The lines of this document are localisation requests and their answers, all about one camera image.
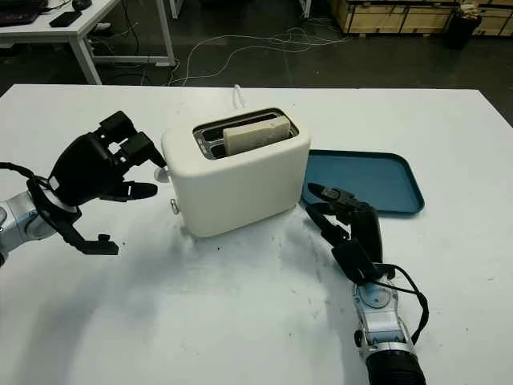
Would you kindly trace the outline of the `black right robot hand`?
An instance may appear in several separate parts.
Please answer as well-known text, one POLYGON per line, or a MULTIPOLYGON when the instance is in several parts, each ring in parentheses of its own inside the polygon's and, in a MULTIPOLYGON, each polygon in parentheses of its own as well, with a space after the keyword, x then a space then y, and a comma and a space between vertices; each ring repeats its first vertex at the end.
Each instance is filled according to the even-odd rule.
POLYGON ((357 240, 372 262, 383 262, 382 235, 376 209, 351 192, 309 182, 308 190, 321 202, 305 211, 331 246, 357 240))

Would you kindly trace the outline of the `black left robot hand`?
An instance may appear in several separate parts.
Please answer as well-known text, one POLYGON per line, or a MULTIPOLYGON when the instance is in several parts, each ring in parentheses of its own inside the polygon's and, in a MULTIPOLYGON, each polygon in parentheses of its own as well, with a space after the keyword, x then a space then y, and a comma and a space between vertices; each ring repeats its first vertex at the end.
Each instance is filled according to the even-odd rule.
POLYGON ((49 182, 61 202, 80 206, 95 198, 134 201, 153 197, 154 184, 126 181, 134 166, 150 160, 160 168, 165 159, 153 141, 135 129, 132 121, 117 111, 99 123, 99 128, 74 140, 53 167, 49 182))

